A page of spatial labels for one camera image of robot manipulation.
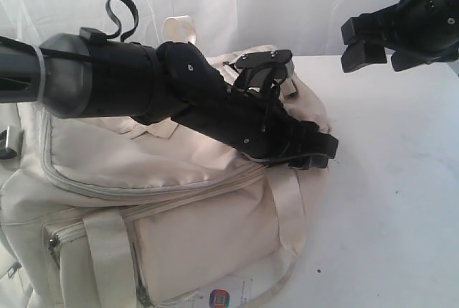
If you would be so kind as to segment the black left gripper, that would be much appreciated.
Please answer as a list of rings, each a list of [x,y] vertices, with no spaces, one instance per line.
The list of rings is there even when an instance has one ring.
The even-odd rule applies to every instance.
[[[171,119],[264,165],[325,169],[339,146],[317,123],[289,116],[273,95],[264,99],[232,91],[223,98],[202,99]]]

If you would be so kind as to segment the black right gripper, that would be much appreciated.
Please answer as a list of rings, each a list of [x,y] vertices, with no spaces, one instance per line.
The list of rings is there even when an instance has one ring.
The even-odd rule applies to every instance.
[[[349,18],[341,26],[341,35],[348,45],[341,56],[344,73],[387,64],[380,45],[396,45],[391,57],[396,71],[456,62],[458,0],[399,0],[394,9]]]

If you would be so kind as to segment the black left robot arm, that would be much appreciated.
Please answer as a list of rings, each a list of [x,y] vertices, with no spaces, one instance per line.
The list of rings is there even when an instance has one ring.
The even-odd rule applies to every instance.
[[[111,41],[83,28],[40,47],[1,38],[1,102],[39,102],[59,118],[171,119],[264,165],[325,168],[338,140],[287,112],[281,85],[289,50],[249,52],[228,83],[191,43],[158,48]]]

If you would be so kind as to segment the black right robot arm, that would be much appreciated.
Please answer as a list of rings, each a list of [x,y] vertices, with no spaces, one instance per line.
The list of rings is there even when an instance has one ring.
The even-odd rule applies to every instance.
[[[341,26],[345,73],[390,62],[396,72],[458,60],[458,0],[399,0]]]

